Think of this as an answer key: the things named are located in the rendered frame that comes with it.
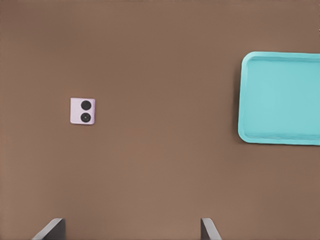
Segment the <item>pale lilac phone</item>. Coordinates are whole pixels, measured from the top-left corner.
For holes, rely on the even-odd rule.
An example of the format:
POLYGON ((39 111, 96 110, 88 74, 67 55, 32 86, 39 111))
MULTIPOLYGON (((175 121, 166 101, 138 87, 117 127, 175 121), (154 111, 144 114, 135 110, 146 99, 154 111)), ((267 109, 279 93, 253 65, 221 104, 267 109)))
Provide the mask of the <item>pale lilac phone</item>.
POLYGON ((93 125, 95 123, 94 98, 70 98, 70 122, 78 125, 93 125))

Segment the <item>pale blue-green tray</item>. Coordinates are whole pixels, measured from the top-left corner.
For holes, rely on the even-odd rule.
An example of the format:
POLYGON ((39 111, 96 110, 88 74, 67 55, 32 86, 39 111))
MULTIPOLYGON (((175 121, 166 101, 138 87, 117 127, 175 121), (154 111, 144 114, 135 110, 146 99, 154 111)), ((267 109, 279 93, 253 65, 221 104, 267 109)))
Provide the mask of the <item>pale blue-green tray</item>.
POLYGON ((247 143, 320 146, 320 53, 248 53, 238 135, 247 143))

